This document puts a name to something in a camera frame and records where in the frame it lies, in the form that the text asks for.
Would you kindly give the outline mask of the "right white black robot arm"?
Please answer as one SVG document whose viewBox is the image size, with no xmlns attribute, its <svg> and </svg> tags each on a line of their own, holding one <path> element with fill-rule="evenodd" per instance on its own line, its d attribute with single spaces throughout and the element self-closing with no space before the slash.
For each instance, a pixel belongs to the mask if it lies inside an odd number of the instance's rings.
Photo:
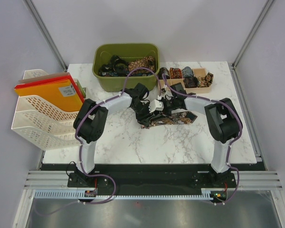
<svg viewBox="0 0 285 228">
<path fill-rule="evenodd" d="M 165 112 L 183 109 L 205 115 L 209 132 L 214 139 L 210 164 L 213 172 L 208 175 L 208 181 L 211 186 L 219 187 L 225 182 L 224 173 L 231 168 L 229 157 L 232 144 L 241 137 L 243 130 L 243 124 L 232 101 L 229 98 L 213 100 L 187 94 L 180 83 L 170 86 L 169 89 L 171 96 L 158 97 Z"/>
</svg>

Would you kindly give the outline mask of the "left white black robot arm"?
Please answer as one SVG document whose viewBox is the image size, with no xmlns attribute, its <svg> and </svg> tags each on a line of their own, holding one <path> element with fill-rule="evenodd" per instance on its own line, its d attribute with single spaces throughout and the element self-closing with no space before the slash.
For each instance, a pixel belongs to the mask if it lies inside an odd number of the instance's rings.
<svg viewBox="0 0 285 228">
<path fill-rule="evenodd" d="M 124 108 L 131 107 L 135 112 L 143 108 L 142 101 L 149 95 L 146 86 L 138 83 L 132 89 L 124 89 L 117 95 L 102 101 L 86 99 L 74 120 L 75 138 L 79 141 L 79 160 L 76 167 L 81 172 L 78 181 L 85 187 L 93 185 L 95 176 L 95 146 L 102 136 L 107 117 Z"/>
</svg>

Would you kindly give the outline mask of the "brown cat pattern tie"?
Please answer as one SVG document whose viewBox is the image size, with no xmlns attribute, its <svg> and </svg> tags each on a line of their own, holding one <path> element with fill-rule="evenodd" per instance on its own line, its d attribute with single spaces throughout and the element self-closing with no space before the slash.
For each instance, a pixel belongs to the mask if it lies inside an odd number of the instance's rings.
<svg viewBox="0 0 285 228">
<path fill-rule="evenodd" d="M 184 125 L 192 124 L 197 119 L 197 116 L 190 111 L 183 111 L 178 113 L 172 113 L 170 116 L 157 115 L 146 120 L 141 120 L 138 123 L 142 128 L 149 129 L 151 127 L 161 125 Z"/>
</svg>

